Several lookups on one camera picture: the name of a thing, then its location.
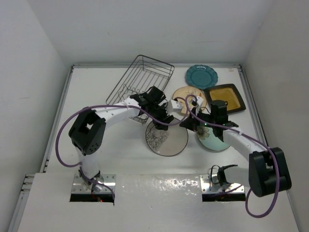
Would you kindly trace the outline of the beige tree pattern plate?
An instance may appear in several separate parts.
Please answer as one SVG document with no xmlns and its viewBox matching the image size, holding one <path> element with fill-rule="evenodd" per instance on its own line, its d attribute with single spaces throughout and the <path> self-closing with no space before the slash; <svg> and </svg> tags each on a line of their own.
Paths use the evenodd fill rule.
<svg viewBox="0 0 309 232">
<path fill-rule="evenodd" d="M 168 130 L 158 130 L 150 122 L 145 131 L 145 141 L 156 154 L 172 157 L 181 153 L 188 143 L 188 131 L 179 125 L 170 126 Z"/>
</svg>

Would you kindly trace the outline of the light blue flower plate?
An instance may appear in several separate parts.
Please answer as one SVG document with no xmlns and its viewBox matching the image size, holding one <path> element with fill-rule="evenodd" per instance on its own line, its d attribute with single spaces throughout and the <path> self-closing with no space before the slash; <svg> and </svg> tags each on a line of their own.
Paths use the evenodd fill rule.
<svg viewBox="0 0 309 232">
<path fill-rule="evenodd" d="M 218 137 L 213 133 L 213 129 L 206 124 L 201 124 L 197 127 L 196 131 L 198 140 L 205 146 L 207 149 L 212 151 L 221 152 L 230 147 L 230 145 L 222 142 Z"/>
</svg>

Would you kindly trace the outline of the black square amber plate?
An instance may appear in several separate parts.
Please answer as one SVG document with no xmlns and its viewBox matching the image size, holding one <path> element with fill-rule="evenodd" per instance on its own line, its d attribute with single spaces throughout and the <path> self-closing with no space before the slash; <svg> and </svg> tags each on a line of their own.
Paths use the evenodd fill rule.
<svg viewBox="0 0 309 232">
<path fill-rule="evenodd" d="M 234 84 L 223 84 L 204 89 L 204 94 L 209 103 L 215 100 L 227 102 L 227 113 L 235 114 L 246 110 L 244 100 Z"/>
</svg>

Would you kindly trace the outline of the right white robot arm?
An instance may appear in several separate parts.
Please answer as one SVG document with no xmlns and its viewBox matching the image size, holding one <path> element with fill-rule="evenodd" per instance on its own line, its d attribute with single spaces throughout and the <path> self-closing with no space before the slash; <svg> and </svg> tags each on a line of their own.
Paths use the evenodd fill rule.
<svg viewBox="0 0 309 232">
<path fill-rule="evenodd" d="M 238 151 L 248 161 L 248 183 L 257 197 L 291 189 L 292 180 L 282 149 L 270 148 L 243 133 L 236 123 L 228 119 L 225 101 L 215 100 L 208 114 L 202 112 L 197 100 L 192 100 L 192 104 L 190 116 L 180 126 L 202 136 L 211 130 L 221 142 Z"/>
</svg>

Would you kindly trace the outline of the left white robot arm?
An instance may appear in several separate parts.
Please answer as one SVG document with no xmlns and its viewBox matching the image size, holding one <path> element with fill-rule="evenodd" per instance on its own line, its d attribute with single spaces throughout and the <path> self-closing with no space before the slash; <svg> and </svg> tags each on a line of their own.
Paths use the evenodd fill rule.
<svg viewBox="0 0 309 232">
<path fill-rule="evenodd" d="M 96 106 L 78 114 L 69 137 L 78 150 L 80 169 L 84 180 L 90 182 L 100 174 L 96 152 L 100 148 L 105 130 L 127 118 L 148 115 L 158 130 L 168 130 L 174 116 L 164 103 L 165 94 L 156 87 L 147 92 L 133 94 L 125 100 L 106 106 Z"/>
</svg>

